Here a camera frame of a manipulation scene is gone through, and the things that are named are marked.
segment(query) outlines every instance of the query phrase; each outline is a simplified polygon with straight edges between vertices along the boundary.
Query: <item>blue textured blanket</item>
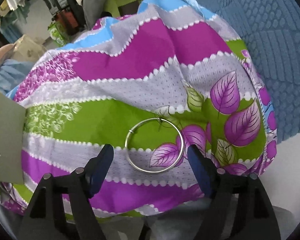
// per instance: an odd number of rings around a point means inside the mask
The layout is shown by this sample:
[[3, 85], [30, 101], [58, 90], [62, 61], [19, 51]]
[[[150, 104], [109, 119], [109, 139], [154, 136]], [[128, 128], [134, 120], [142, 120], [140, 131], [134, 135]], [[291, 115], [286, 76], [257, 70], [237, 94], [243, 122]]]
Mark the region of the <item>blue textured blanket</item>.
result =
[[197, 0], [246, 42], [272, 96], [278, 142], [300, 132], [300, 8], [294, 0]]

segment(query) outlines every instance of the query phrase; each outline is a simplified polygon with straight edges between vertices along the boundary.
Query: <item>blue cloth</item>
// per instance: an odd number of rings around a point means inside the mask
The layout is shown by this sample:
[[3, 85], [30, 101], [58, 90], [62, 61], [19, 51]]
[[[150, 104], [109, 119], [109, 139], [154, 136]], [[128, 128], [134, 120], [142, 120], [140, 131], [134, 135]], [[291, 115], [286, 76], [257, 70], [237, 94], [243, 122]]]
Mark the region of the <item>blue cloth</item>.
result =
[[247, 44], [272, 97], [278, 142], [300, 132], [300, 8], [294, 0], [197, 0]]
[[0, 66], [0, 92], [4, 95], [11, 92], [9, 94], [13, 98], [16, 93], [16, 86], [26, 78], [33, 65], [32, 62], [18, 62], [7, 59]]

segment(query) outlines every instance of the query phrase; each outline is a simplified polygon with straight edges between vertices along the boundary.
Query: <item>purple stripe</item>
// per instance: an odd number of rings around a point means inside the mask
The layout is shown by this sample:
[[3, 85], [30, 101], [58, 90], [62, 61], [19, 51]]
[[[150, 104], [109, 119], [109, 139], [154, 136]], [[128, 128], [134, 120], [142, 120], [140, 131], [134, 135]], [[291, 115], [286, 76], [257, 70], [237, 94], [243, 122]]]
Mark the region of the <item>purple stripe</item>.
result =
[[25, 80], [20, 84], [13, 100], [22, 101], [29, 97], [42, 83], [47, 81], [59, 82], [77, 77], [72, 69], [78, 52], [63, 52], [30, 71]]
[[[42, 176], [50, 172], [53, 176], [69, 174], [57, 167], [31, 157], [22, 151], [22, 169], [36, 182], [39, 183]], [[101, 190], [91, 200], [91, 206], [108, 212], [122, 213], [139, 208], [146, 204], [153, 204], [159, 211], [167, 211], [181, 203], [196, 200], [202, 192], [197, 184], [183, 190], [176, 185], [162, 187], [158, 185], [137, 186], [136, 184], [123, 184], [114, 181], [104, 181]]]
[[143, 78], [177, 56], [180, 63], [195, 64], [218, 51], [231, 50], [206, 23], [200, 22], [182, 31], [173, 31], [162, 20], [140, 26], [130, 45], [117, 57], [96, 52], [80, 53], [73, 69], [83, 80], [109, 78]]

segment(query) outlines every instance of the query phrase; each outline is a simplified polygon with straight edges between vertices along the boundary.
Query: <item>silver bangle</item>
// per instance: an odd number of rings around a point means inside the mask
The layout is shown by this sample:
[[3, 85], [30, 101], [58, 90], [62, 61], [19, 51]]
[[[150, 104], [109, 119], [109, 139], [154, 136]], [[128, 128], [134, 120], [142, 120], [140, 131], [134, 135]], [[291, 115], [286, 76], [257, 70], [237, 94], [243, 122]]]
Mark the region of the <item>silver bangle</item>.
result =
[[[149, 122], [149, 121], [152, 121], [152, 120], [157, 120], [157, 121], [162, 121], [162, 122], [167, 122], [169, 124], [171, 124], [173, 126], [174, 129], [177, 130], [179, 136], [180, 136], [180, 139], [181, 139], [181, 148], [180, 148], [180, 152], [179, 152], [179, 155], [178, 155], [178, 158], [174, 161], [173, 164], [171, 164], [170, 166], [164, 168], [163, 170], [160, 170], [160, 171], [148, 171], [148, 170], [144, 170], [142, 168], [139, 168], [138, 166], [136, 166], [133, 161], [130, 159], [130, 156], [129, 156], [129, 150], [128, 150], [128, 141], [129, 141], [129, 138], [130, 138], [130, 135], [134, 132], [134, 130], [136, 128], [138, 128], [139, 126], [143, 125], [145, 122]], [[160, 172], [164, 172], [164, 171], [168, 171], [170, 169], [172, 169], [182, 158], [182, 155], [183, 155], [183, 150], [185, 149], [185, 140], [182, 136], [182, 133], [181, 131], [179, 130], [179, 128], [174, 125], [172, 122], [168, 121], [168, 120], [165, 120], [165, 119], [162, 119], [162, 118], [159, 118], [159, 117], [154, 117], [154, 118], [149, 118], [149, 119], [146, 119], [146, 120], [143, 120], [139, 123], [137, 123], [134, 127], [132, 127], [128, 134], [127, 134], [127, 137], [126, 137], [126, 141], [124, 143], [124, 147], [125, 149], [127, 150], [126, 152], [126, 156], [127, 156], [127, 160], [128, 162], [131, 164], [132, 167], [134, 167], [136, 170], [138, 171], [142, 171], [142, 172], [147, 172], [147, 173], [160, 173]]]

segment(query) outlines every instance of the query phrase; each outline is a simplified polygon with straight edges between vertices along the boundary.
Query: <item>blue mat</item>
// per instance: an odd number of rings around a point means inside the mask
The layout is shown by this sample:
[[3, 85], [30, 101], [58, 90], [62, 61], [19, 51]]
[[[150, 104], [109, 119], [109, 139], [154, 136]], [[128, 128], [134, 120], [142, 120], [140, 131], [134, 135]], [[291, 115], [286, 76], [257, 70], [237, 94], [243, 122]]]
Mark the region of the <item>blue mat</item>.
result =
[[278, 142], [300, 132], [300, 8], [294, 0], [197, 0], [246, 42], [272, 97]]

